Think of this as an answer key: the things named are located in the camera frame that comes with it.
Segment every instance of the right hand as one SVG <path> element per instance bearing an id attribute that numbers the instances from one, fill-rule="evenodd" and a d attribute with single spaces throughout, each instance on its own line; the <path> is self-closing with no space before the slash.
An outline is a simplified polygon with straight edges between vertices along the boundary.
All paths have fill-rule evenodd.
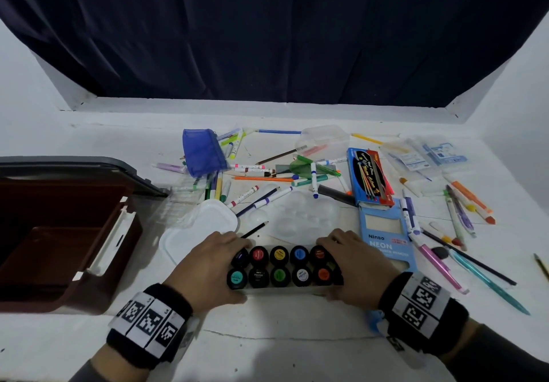
<path id="1" fill-rule="evenodd" d="M 362 309 L 378 309 L 381 295 L 400 275 L 391 261 L 350 230 L 335 229 L 316 243 L 333 256 L 343 275 L 344 285 L 333 288 L 328 296 Z"/>

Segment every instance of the hand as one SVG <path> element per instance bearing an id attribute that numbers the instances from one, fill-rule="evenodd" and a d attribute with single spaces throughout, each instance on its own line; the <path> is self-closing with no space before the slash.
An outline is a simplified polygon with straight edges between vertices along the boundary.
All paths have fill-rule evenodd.
<path id="1" fill-rule="evenodd" d="M 237 237 L 233 231 L 210 234 L 185 256 L 164 281 L 179 292 L 193 307 L 195 314 L 224 304 L 246 302 L 246 296 L 227 286 L 230 261 L 250 240 Z"/>
<path id="2" fill-rule="evenodd" d="M 381 295 L 400 272 L 380 250 L 364 243 L 353 231 L 335 229 L 317 239 L 341 269 L 344 285 L 328 296 L 362 309 L 378 309 Z"/>

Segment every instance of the paint set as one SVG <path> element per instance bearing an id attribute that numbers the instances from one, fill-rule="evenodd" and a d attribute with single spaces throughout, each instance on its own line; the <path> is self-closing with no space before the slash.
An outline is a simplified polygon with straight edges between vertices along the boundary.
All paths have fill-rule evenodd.
<path id="1" fill-rule="evenodd" d="M 231 262 L 227 285 L 246 294 L 318 294 L 343 285 L 343 276 L 323 246 L 254 246 Z"/>

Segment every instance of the dark blue curtain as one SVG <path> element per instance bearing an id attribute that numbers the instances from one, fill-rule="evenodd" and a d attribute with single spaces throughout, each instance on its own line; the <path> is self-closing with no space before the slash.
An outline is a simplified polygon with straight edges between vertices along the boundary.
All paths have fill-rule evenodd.
<path id="1" fill-rule="evenodd" d="M 0 0 L 31 50 L 100 96 L 446 106 L 549 0 Z"/>

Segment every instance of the wristband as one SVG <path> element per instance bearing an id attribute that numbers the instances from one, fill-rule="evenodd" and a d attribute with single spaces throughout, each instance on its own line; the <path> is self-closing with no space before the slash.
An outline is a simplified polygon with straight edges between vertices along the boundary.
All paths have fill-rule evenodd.
<path id="1" fill-rule="evenodd" d="M 421 272 L 397 276 L 381 296 L 379 309 L 389 322 L 390 336 L 435 356 L 454 348 L 469 318 L 447 289 Z"/>
<path id="2" fill-rule="evenodd" d="M 183 325 L 193 309 L 185 298 L 163 284 L 138 292 L 109 323 L 106 343 L 131 365 L 154 369 L 181 341 Z"/>

